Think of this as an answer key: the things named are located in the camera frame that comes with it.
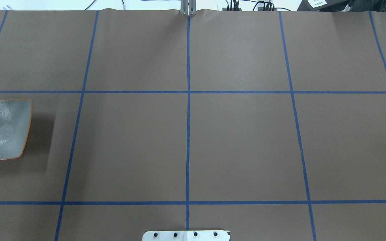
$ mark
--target square plate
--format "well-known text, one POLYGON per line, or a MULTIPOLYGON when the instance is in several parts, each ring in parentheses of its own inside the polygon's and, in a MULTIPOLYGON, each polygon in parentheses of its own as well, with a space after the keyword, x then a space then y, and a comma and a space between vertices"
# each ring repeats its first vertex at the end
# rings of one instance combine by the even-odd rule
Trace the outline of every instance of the square plate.
POLYGON ((0 161, 0 201, 60 201, 81 94, 0 93, 32 99, 31 127, 20 158, 0 161))
POLYGON ((32 119, 32 100, 0 100, 0 160, 22 155, 32 119))

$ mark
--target wire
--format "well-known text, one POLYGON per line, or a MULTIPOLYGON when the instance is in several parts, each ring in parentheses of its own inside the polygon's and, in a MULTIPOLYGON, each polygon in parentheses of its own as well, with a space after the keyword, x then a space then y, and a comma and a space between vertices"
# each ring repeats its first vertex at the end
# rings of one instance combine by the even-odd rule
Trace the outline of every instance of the wire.
POLYGON ((285 9, 285 10, 292 12, 290 9, 286 9, 286 8, 271 8, 271 9, 268 9, 267 11, 273 11, 274 9, 285 9))
POLYGON ((271 8, 274 8, 275 5, 273 3, 271 3, 271 1, 268 1, 266 3, 266 6, 263 6, 263 11, 273 11, 273 10, 270 10, 271 8))
POLYGON ((386 0, 382 0, 382 3, 381 3, 381 8, 379 9, 379 12, 382 12, 382 8, 384 6, 384 2, 386 2, 386 0))
POLYGON ((259 3, 263 3, 263 8, 264 8, 264 5, 266 4, 264 1, 258 1, 258 2, 256 2, 256 5, 254 5, 254 7, 253 7, 253 11, 256 9, 257 4, 259 4, 259 3))
POLYGON ((89 9, 90 6, 92 6, 92 5, 95 3, 95 1, 96 1, 96 0, 93 0, 93 2, 85 9, 85 11, 86 11, 87 9, 89 9))
POLYGON ((214 1, 215 5, 217 6, 217 10, 219 10, 219 9, 218 9, 219 6, 218 6, 217 2, 216 2, 215 0, 213 0, 213 1, 214 1))

